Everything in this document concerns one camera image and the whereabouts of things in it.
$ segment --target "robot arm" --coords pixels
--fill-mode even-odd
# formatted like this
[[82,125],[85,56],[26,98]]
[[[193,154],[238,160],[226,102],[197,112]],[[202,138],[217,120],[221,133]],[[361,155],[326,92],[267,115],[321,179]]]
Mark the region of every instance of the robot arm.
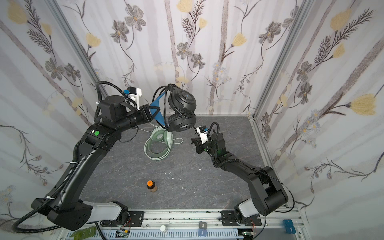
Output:
[[198,127],[197,133],[199,137],[191,139],[196,152],[207,152],[216,168],[231,172],[248,184],[251,198],[236,206],[241,213],[239,220],[243,219],[241,222],[258,213],[266,216],[288,201],[288,196],[281,183],[276,180],[277,176],[272,168],[255,167],[239,160],[227,151],[222,133],[210,135],[206,126]]

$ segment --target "blue block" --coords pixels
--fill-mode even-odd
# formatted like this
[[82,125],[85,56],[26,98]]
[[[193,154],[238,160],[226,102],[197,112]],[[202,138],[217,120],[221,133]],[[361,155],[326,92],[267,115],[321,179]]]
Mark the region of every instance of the blue block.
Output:
[[206,229],[199,229],[199,232],[197,235],[200,237],[206,237],[207,236],[207,230]]
[[287,227],[293,226],[293,222],[291,219],[284,219],[283,223],[284,223],[284,226],[287,226]]
[[285,230],[287,233],[292,233],[292,234],[296,233],[296,229],[294,226],[285,226]]

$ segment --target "bottle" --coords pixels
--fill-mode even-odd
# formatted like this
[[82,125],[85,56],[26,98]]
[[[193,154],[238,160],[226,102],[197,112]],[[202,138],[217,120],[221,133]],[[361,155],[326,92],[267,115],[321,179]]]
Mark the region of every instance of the bottle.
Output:
[[149,180],[149,181],[147,182],[147,188],[148,188],[151,192],[156,192],[156,190],[157,190],[157,186],[156,186],[155,182],[154,182],[154,181],[151,181],[151,180]]

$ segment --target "light green headphones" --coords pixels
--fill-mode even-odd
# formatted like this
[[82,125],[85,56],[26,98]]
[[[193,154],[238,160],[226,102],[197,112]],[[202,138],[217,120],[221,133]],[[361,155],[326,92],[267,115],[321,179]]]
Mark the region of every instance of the light green headphones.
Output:
[[[162,160],[170,153],[172,144],[180,144],[183,142],[174,143],[173,141],[173,134],[171,132],[168,132],[161,127],[157,127],[152,131],[150,138],[148,138],[148,140],[145,142],[144,153],[149,159]],[[160,153],[154,153],[151,151],[151,145],[153,142],[164,142],[167,145],[167,148]]]

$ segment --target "wall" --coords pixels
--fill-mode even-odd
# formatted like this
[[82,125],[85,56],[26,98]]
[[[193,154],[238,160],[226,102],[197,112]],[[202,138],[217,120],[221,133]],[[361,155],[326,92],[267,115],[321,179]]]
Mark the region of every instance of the wall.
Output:
[[[44,197],[72,159],[90,125],[97,96],[44,1],[0,2],[0,235]],[[24,228],[52,226],[36,215]]]
[[175,83],[196,97],[196,114],[251,114],[301,1],[58,3],[102,80],[149,101]]
[[315,1],[258,124],[312,239],[382,239],[384,3]]

